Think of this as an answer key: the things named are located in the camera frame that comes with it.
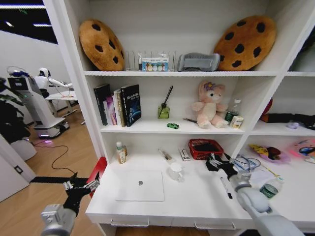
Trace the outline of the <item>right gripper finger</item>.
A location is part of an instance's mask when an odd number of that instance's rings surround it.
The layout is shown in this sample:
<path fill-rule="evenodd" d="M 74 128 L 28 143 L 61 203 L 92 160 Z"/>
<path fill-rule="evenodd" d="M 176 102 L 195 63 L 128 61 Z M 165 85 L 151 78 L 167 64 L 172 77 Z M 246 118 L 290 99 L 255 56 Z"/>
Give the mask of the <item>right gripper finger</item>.
<path fill-rule="evenodd" d="M 231 158 L 231 156 L 230 155 L 228 155 L 227 153 L 223 153 L 223 155 L 222 155 L 222 158 L 223 158 L 223 161 L 225 161 L 225 162 L 229 162 L 229 163 L 231 163 L 231 164 L 234 164 L 235 163 L 235 159 L 234 158 Z"/>
<path fill-rule="evenodd" d="M 215 159 L 215 155 L 213 153 L 210 153 L 209 163 L 212 166 L 219 166 L 219 165 L 221 165 L 221 162 Z"/>

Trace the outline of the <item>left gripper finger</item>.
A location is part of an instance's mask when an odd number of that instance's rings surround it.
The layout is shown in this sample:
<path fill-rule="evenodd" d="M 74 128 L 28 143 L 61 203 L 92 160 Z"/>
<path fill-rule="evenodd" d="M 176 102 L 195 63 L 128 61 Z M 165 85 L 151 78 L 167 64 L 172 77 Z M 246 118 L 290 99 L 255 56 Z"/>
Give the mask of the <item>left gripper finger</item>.
<path fill-rule="evenodd" d="M 77 179 L 77 172 L 74 173 L 67 181 L 63 183 L 65 190 L 72 189 L 74 187 L 75 181 Z"/>
<path fill-rule="evenodd" d="M 95 178 L 93 181 L 90 181 L 89 183 L 84 185 L 85 189 L 90 189 L 91 191 L 95 191 L 97 187 L 100 185 L 99 181 L 99 172 L 97 172 Z"/>

